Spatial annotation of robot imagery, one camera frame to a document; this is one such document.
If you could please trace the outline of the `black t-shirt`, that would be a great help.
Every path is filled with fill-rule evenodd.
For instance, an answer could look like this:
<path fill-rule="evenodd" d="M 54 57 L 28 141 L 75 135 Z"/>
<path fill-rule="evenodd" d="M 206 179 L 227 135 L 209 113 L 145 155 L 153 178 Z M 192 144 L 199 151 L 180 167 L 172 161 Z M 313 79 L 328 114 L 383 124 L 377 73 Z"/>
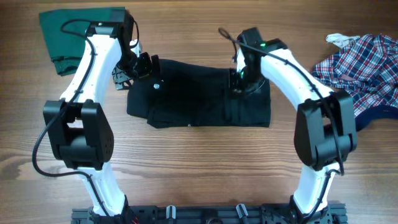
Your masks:
<path fill-rule="evenodd" d="M 212 68 L 161 59 L 160 73 L 136 81 L 127 94 L 126 113 L 155 128 L 244 126 L 271 123 L 269 82 L 248 95 L 229 90 L 229 68 Z"/>

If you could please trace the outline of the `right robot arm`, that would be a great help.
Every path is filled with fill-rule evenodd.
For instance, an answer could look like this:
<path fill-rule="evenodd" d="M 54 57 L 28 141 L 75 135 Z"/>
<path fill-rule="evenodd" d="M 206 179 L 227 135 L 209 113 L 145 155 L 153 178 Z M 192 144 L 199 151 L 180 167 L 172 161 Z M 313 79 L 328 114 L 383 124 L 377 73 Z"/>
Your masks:
<path fill-rule="evenodd" d="M 334 176 L 345 174 L 343 163 L 358 143 L 352 97 L 317 81 L 283 41 L 263 40 L 256 27 L 242 31 L 237 38 L 223 29 L 218 31 L 235 49 L 231 92 L 248 96 L 269 80 L 296 110 L 294 147 L 303 166 L 288 207 L 277 216 L 287 223 L 330 218 L 328 191 Z"/>

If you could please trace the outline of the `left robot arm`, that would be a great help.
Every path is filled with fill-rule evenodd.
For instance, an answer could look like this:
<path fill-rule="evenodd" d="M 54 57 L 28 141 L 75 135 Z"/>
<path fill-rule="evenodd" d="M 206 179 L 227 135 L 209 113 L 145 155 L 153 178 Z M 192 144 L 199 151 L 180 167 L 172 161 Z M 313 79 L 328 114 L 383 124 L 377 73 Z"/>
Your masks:
<path fill-rule="evenodd" d="M 114 135 L 102 104 L 113 71 L 128 80 L 141 81 L 160 73 L 159 58 L 141 50 L 137 22 L 125 9 L 113 9 L 108 21 L 87 20 L 84 34 L 61 25 L 61 32 L 81 37 L 85 51 L 76 74 L 57 101 L 47 101 L 43 108 L 46 127 L 40 133 L 32 152 L 34 169 L 46 177 L 77 175 L 93 202 L 78 211 L 85 223 L 137 223 L 126 195 L 119 188 L 110 159 Z M 47 135 L 53 156 L 69 169 L 49 173 L 38 166 L 37 153 Z"/>

